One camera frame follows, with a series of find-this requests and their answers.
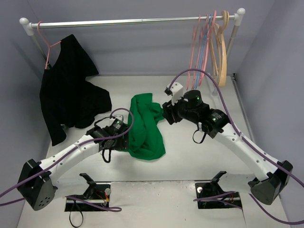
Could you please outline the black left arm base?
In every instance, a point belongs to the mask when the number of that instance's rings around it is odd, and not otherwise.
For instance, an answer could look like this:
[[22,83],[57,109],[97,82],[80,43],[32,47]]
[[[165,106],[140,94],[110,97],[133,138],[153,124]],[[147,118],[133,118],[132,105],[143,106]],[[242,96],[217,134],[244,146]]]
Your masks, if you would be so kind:
[[[82,195],[73,195],[73,197],[85,200],[100,207],[108,208],[110,203],[111,183],[94,181],[86,173],[81,173],[79,176],[81,176],[81,181],[86,181],[88,187]],[[78,200],[66,199],[65,212],[79,212],[79,209],[82,212],[105,211],[104,209],[93,207]]]

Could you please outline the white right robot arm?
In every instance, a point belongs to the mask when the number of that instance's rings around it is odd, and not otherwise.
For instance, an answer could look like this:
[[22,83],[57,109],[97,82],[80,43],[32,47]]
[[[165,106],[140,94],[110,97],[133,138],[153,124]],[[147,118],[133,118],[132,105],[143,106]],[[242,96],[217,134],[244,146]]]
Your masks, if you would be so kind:
[[216,196],[230,191],[250,193],[261,203],[271,205],[289,181],[281,169],[292,171],[292,164],[280,162],[264,151],[255,152],[258,146],[234,129],[224,112],[204,103],[200,91],[191,90],[185,94],[182,91],[182,88],[165,90],[172,96],[163,104],[163,116],[169,124],[183,119],[196,124],[198,131],[226,146],[252,171],[252,174],[220,171],[211,180],[211,192]]

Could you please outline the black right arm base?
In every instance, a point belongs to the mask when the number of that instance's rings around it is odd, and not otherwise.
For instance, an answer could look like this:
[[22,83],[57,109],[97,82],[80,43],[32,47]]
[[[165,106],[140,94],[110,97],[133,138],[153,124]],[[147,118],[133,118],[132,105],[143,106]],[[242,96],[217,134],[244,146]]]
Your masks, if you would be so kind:
[[196,199],[205,198],[197,201],[198,209],[242,209],[242,203],[238,192],[226,193],[218,184],[220,177],[226,174],[220,171],[209,182],[196,182]]

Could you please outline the green t shirt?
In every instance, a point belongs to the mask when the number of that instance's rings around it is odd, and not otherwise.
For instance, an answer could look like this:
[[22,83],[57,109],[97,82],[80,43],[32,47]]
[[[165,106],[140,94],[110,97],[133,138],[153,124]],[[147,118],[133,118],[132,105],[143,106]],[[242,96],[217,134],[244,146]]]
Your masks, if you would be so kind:
[[152,161],[165,153],[162,134],[157,124],[164,119],[161,105],[153,101],[152,93],[134,95],[128,116],[129,154],[140,160]]

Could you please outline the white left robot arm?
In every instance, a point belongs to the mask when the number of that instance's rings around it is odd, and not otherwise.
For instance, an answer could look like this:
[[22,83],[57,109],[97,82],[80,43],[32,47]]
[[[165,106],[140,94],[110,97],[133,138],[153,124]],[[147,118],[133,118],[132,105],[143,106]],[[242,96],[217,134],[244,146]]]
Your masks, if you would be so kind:
[[56,155],[41,161],[28,160],[19,176],[19,193],[34,211],[45,208],[57,198],[92,198],[97,184],[87,173],[82,171],[75,178],[63,178],[63,175],[92,155],[126,149],[128,130],[127,124],[113,117],[109,126],[101,128],[95,124],[79,140]]

